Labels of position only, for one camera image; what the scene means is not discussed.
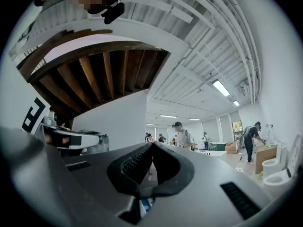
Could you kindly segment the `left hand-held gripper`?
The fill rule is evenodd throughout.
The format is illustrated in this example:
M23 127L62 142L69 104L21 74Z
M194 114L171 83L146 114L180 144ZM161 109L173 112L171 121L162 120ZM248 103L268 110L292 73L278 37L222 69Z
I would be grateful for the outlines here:
M79 156L81 154L97 154L109 151L109 137L107 134L102 135L98 131L81 130L86 134L98 135L99 142L97 145L86 147L82 150L81 136L68 128L57 124L57 113L49 110L46 104L38 97L34 100L34 104L30 106L22 124L22 129L28 133L34 134L45 145L45 134L58 134L69 137L70 142L64 145L47 145L57 148L62 156Z

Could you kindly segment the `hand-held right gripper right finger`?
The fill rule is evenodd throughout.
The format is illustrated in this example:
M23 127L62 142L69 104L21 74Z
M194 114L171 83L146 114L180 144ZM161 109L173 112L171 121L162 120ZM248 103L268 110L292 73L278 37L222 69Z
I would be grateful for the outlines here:
M174 196L157 197L140 227L295 227L293 192L271 200L259 184L226 162L167 146L194 165L194 177Z

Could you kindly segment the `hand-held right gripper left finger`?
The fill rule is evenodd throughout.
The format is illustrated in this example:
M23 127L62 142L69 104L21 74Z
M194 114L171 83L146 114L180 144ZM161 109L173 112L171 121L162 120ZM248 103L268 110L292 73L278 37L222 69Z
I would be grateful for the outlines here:
M125 174L111 183L102 157L138 155L152 144L137 144L83 157L61 158L55 147L19 129L0 127L0 157L16 194L41 219L57 227L154 227L154 214L140 217L140 191Z

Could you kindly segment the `person's left hand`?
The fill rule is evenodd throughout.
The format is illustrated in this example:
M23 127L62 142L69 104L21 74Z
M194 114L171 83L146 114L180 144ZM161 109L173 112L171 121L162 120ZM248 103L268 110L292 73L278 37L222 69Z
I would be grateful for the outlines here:
M45 141L47 145L57 146L57 145L68 144L70 142L70 138L58 134L55 135L45 134Z

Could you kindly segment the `white low platform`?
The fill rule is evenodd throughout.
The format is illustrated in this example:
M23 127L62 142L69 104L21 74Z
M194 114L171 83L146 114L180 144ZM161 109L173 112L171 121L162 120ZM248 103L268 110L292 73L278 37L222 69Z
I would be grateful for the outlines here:
M196 153L215 157L215 158L221 159L223 161L225 161L226 157L227 157L227 151L209 151L209 150L198 149L196 151Z

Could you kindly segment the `green table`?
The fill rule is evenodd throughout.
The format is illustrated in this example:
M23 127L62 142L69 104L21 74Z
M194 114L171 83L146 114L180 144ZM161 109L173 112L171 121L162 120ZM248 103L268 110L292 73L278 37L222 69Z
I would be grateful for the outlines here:
M213 151L225 151L226 143L224 142L210 142L210 150Z

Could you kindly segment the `printed cardboard box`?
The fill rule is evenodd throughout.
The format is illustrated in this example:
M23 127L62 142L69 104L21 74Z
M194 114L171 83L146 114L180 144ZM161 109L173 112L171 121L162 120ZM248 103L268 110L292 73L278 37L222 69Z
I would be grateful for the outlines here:
M228 142L225 145L225 151L227 154L237 154L239 149L238 142Z

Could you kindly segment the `wooden staircase underside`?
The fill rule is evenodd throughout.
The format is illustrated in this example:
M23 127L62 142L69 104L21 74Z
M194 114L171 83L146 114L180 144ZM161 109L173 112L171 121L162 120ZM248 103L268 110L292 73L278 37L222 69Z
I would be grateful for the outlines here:
M51 61L53 49L108 30L63 30L32 49L17 66L24 79L63 123L91 109L149 89L169 53L138 41L99 42L64 52Z

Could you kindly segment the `white toilet with raised lid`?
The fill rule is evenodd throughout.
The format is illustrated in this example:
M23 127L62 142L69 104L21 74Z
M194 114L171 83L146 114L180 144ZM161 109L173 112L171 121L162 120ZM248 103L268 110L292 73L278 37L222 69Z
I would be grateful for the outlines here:
M278 143L276 148L276 157L266 160L262 163L263 166L263 178L272 175L276 172L282 171L287 162L288 151L287 147L283 143Z
M273 198L288 191L294 185L303 165L303 136L297 135L294 139L288 159L281 170L266 173L263 167L263 187Z

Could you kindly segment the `cardboard box beside toilets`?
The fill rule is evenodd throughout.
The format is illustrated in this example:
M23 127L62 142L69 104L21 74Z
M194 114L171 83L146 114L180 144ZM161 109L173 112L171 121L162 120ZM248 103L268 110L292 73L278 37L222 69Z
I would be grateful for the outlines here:
M258 146L255 156L255 174L260 174L263 171L262 163L266 160L271 160L276 157L277 146Z

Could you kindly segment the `window with greenery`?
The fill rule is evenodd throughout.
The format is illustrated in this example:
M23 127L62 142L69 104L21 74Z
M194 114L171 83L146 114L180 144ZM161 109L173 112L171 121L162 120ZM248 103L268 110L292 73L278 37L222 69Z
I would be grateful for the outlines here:
M232 128L233 128L234 133L242 132L243 127L242 127L241 120L232 122Z

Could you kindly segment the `row of white ceiling pipes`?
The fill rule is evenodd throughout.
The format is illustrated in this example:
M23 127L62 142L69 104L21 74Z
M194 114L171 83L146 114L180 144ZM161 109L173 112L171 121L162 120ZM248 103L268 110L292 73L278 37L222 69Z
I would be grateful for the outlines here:
M218 6L219 8L222 9L222 11L224 12L224 14L227 16L227 18L230 20L231 24L233 25L237 35L240 38L240 41L245 49L246 55L247 55L247 60L248 60L248 65L250 67L250 72L248 75L249 78L249 86L250 86L250 96L252 97L251 99L251 103L255 104L256 102L256 73L255 73L255 65L254 65L254 61L252 58L252 54L248 45L248 42L246 40L246 37L244 35L244 32L242 30L242 28L240 27L240 24L237 22L235 16L233 15L233 13L230 11L230 9L228 8L228 6L222 1L222 0L213 0Z

